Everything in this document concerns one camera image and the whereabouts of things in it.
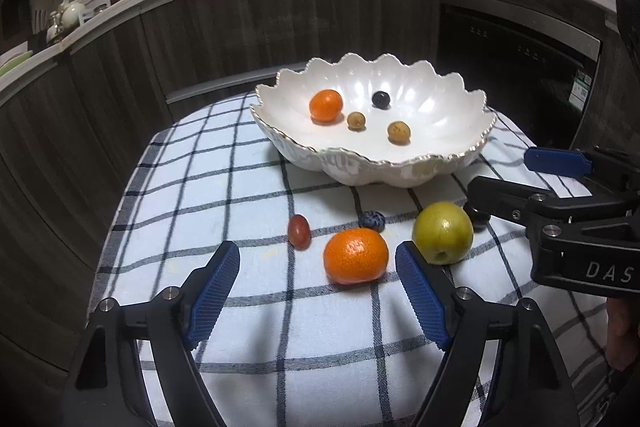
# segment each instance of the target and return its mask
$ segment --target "human hand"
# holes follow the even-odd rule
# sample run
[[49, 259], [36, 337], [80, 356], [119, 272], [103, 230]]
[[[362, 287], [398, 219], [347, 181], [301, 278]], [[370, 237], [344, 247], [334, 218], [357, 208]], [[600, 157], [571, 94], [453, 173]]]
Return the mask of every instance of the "human hand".
[[628, 299], [607, 299], [607, 361], [624, 371], [640, 353], [639, 303]]

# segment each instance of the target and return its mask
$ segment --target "green plate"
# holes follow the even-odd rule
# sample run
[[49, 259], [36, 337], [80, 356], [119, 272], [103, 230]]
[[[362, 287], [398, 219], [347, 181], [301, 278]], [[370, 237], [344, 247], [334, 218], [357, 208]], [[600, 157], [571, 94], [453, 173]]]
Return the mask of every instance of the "green plate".
[[23, 63], [27, 58], [31, 57], [31, 55], [33, 55], [33, 51], [28, 51], [6, 61], [2, 67], [0, 67], [0, 76], [3, 76], [7, 71], [13, 70], [18, 64]]

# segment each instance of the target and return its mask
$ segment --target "white fruit bowl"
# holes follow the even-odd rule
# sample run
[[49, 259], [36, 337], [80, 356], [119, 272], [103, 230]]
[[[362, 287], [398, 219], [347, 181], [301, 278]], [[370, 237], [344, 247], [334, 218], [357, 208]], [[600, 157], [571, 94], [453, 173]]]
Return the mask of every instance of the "white fruit bowl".
[[[344, 100], [332, 124], [314, 123], [309, 114], [309, 100], [321, 89], [335, 89]], [[391, 97], [386, 110], [371, 103], [378, 90]], [[496, 121], [484, 91], [466, 91], [458, 73], [440, 76], [426, 60], [405, 66], [388, 54], [372, 62], [347, 54], [337, 64], [312, 58], [304, 71], [280, 70], [274, 87], [255, 92], [259, 105], [251, 113], [278, 151], [345, 185], [416, 187], [451, 174], [478, 157]], [[348, 129], [351, 111], [364, 114], [364, 130]], [[387, 138], [386, 128], [396, 120], [411, 128], [407, 145]]]

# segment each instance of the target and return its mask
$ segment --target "small brown fruit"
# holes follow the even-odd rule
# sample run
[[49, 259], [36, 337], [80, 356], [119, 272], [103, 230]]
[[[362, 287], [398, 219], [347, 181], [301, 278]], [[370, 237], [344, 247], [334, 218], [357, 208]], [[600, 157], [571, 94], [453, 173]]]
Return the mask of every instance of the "small brown fruit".
[[311, 230], [305, 216], [296, 214], [289, 219], [287, 239], [296, 250], [305, 250], [311, 243]]
[[364, 115], [357, 111], [350, 112], [347, 117], [347, 125], [352, 131], [360, 131], [363, 129], [366, 121], [367, 120], [364, 118]]
[[389, 140], [397, 145], [406, 145], [411, 138], [411, 129], [404, 122], [397, 121], [389, 124], [386, 128]]

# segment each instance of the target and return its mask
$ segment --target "oven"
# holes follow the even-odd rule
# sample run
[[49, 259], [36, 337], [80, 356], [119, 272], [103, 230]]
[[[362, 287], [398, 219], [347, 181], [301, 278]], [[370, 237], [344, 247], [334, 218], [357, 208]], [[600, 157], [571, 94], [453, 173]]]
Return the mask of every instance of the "oven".
[[436, 71], [482, 89], [540, 147], [570, 148], [589, 103], [601, 42], [498, 0], [441, 0]]

